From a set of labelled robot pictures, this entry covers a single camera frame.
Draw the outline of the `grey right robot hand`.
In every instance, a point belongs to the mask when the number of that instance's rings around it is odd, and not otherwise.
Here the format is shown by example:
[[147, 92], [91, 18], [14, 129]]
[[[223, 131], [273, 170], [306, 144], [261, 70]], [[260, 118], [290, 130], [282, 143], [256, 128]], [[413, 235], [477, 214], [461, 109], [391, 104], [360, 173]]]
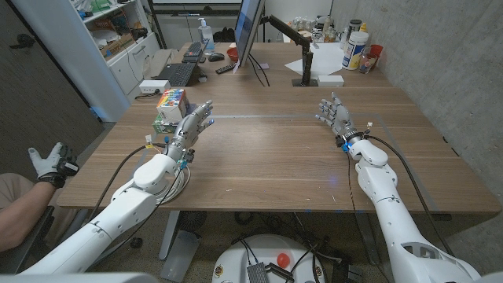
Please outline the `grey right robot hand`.
[[334, 92], [332, 92], [332, 102], [322, 99], [318, 106], [322, 115], [315, 117], [331, 127], [336, 136], [336, 145], [348, 153], [354, 143], [362, 140], [362, 134], [354, 126], [347, 108]]

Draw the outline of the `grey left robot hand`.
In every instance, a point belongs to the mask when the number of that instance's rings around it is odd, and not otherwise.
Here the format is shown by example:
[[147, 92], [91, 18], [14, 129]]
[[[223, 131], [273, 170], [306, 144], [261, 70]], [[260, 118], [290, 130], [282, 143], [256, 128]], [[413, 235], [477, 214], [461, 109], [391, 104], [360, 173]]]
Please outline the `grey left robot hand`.
[[177, 126], [171, 143], [167, 146], [166, 155], [178, 161], [185, 149], [190, 149], [197, 141], [199, 134], [213, 124], [210, 119], [204, 122], [213, 109], [212, 100], [206, 101], [187, 115]]

